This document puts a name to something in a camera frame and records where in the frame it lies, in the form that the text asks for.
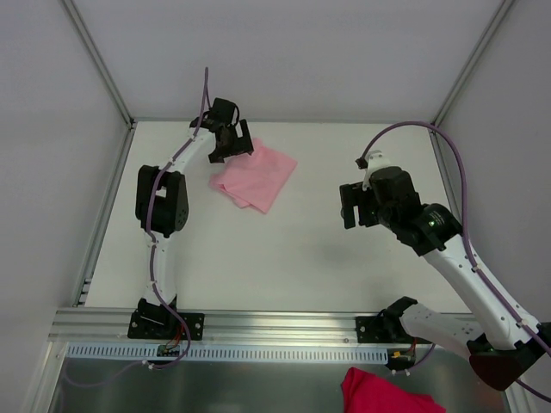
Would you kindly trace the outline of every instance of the cable tie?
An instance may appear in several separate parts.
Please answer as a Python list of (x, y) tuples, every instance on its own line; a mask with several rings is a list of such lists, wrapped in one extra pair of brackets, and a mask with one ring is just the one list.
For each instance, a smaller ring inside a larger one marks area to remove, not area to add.
[(155, 241), (153, 241), (152, 238), (149, 238), (149, 239), (147, 240), (147, 246), (148, 246), (148, 247), (155, 247), (155, 248), (157, 248), (157, 246), (158, 246), (158, 239), (155, 239)]

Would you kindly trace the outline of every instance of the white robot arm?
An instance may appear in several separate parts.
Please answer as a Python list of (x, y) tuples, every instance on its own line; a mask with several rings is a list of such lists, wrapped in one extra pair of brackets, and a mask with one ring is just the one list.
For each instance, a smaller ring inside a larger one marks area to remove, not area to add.
[[(207, 129), (200, 129), (195, 139), (191, 140), (191, 143), (186, 150), (174, 161), (172, 166), (167, 170), (167, 173), (176, 172), (181, 176), (185, 176), (189, 170), (189, 166), (196, 160), (204, 159), (216, 149), (216, 135), (211, 133)], [(166, 198), (166, 188), (162, 188), (162, 198)], [(183, 209), (178, 212), (176, 219), (186, 219), (187, 212)], [(172, 303), (176, 299), (176, 252), (173, 250), (177, 231), (165, 237), (164, 234), (153, 231), (155, 238), (157, 239), (155, 254), (152, 254), (153, 243), (149, 235), (145, 235), (147, 241), (147, 257), (153, 256), (153, 273), (155, 274), (157, 282), (157, 290), (161, 295), (165, 303)], [(148, 282), (145, 287), (143, 298), (147, 303), (160, 305), (160, 301), (157, 294), (153, 292), (152, 282)]]
[[(381, 313), (387, 319), (386, 328), (394, 323), (393, 328), (408, 336), (453, 351), (469, 360), (488, 385), (500, 391), (506, 389), (544, 352), (528, 329), (549, 345), (551, 325), (540, 324), (523, 309), (471, 247), (477, 260), (477, 268), (473, 268), (461, 224), (444, 206), (421, 204), (407, 172), (392, 166), (380, 151), (369, 152), (365, 160), (363, 182), (340, 187), (344, 227), (356, 225), (355, 207), (359, 225), (384, 225), (446, 278), (478, 321), (467, 323), (404, 297)], [(478, 270), (492, 287), (477, 274)], [(521, 323), (507, 306), (515, 309)]]
[(150, 279), (132, 316), (129, 338), (165, 339), (178, 334), (173, 244), (189, 216), (185, 179), (189, 166), (197, 159), (223, 163), (227, 157), (253, 152), (247, 122), (239, 118), (233, 102), (214, 99), (213, 106), (189, 127), (195, 136), (190, 133), (165, 165), (144, 165), (138, 173), (135, 214), (146, 234)]

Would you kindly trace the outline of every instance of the white wall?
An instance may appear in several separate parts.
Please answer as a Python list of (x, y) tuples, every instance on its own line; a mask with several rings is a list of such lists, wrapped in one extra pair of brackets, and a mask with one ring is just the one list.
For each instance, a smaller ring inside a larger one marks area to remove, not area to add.
[(55, 0), (0, 12), (0, 410), (22, 406), (125, 127)]
[(430, 120), (501, 0), (76, 0), (134, 116)]
[[(550, 16), (548, 0), (517, 2), (444, 122), (467, 168), (474, 245), (541, 321), (551, 321)], [(550, 372), (544, 357), (529, 380), (551, 394)]]

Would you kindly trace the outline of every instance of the white table surface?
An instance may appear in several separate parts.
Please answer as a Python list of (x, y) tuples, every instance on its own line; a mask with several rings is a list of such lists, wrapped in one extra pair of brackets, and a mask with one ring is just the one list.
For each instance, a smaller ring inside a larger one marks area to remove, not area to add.
[[(187, 175), (189, 220), (177, 239), (178, 307), (248, 311), (378, 311), (407, 295), (436, 311), (467, 307), (448, 282), (381, 226), (345, 230), (338, 187), (358, 182), (354, 160), (385, 125), (251, 123), (253, 137), (298, 166), (264, 215), (212, 190), (223, 165)], [(87, 306), (135, 308), (148, 278), (145, 236), (134, 217), (138, 170), (164, 162), (183, 122), (140, 122)], [(378, 143), (412, 175), (423, 202), (448, 205), (428, 133), (402, 127)]]

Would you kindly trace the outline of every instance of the pink cloth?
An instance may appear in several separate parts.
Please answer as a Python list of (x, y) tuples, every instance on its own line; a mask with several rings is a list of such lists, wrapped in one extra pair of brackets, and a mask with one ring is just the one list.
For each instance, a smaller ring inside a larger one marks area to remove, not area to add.
[(344, 413), (445, 413), (431, 396), (403, 391), (374, 374), (355, 367), (341, 384)]
[(265, 147), (260, 139), (252, 144), (252, 155), (231, 158), (224, 172), (211, 177), (210, 185), (232, 197), (240, 208), (253, 206), (267, 213), (297, 162)]

